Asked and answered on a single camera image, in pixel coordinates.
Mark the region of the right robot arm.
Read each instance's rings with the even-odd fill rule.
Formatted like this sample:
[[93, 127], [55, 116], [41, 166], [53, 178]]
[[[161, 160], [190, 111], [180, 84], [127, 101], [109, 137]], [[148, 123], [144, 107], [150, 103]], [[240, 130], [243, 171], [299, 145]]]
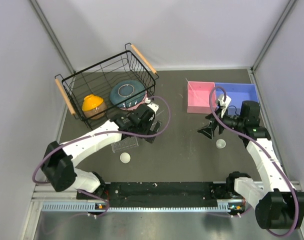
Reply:
[[258, 225], [266, 230], [294, 230], [301, 227], [304, 217], [304, 192], [297, 191], [284, 174], [277, 159], [268, 130], [260, 125], [260, 105], [245, 100], [240, 115], [228, 115], [227, 104], [217, 101], [218, 107], [206, 118], [209, 124], [198, 130], [209, 139], [232, 130], [243, 141], [260, 175], [263, 187], [258, 187], [246, 173], [231, 173], [225, 192], [231, 198], [241, 195], [255, 210]]

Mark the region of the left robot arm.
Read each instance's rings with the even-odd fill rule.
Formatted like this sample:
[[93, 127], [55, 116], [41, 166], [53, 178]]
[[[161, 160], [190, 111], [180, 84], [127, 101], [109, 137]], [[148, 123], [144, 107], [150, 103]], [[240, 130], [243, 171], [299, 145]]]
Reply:
[[159, 105], [143, 103], [127, 114], [117, 114], [91, 132], [63, 144], [50, 143], [45, 151], [46, 161], [41, 170], [56, 192], [73, 187], [84, 190], [94, 198], [100, 198], [105, 192], [105, 183], [95, 172], [86, 172], [77, 165], [100, 149], [127, 138], [126, 133], [149, 135], [157, 133], [161, 124], [150, 130]]

